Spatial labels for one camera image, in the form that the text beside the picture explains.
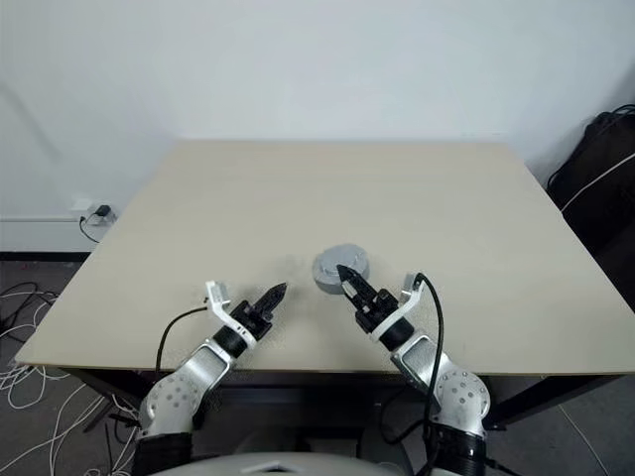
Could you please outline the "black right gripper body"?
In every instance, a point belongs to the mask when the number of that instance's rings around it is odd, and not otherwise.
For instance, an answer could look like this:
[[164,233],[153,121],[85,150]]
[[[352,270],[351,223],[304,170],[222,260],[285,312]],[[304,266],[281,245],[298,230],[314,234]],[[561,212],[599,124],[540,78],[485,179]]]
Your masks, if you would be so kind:
[[387,290],[380,290],[369,304],[368,312],[356,311],[355,320],[364,332],[373,332],[398,308],[397,299]]

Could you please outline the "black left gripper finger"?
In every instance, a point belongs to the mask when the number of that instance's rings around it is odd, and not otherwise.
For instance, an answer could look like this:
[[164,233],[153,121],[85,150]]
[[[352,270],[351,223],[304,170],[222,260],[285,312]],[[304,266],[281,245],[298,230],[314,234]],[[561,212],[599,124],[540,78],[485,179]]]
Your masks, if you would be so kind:
[[285,292],[266,292],[261,297],[261,315],[263,318],[272,318],[274,310],[284,299]]
[[257,310],[274,310],[284,299],[287,284],[280,283],[267,290],[255,303]]

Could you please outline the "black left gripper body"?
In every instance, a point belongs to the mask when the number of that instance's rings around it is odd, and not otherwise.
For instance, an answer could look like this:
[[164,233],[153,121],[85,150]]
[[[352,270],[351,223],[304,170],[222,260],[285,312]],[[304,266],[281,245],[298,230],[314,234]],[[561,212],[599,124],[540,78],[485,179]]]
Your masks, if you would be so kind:
[[250,304],[244,300],[230,312],[230,316],[253,337],[264,337],[271,329],[271,310],[261,301]]

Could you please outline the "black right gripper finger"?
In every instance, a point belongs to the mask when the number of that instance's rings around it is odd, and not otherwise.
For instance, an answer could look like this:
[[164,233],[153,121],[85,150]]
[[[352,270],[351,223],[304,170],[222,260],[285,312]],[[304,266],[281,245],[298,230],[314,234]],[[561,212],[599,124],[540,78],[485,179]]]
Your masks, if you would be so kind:
[[370,302],[377,292],[356,270],[347,266],[336,267],[344,294],[351,302]]
[[370,286],[367,283],[344,282],[343,291],[357,311],[369,311]]

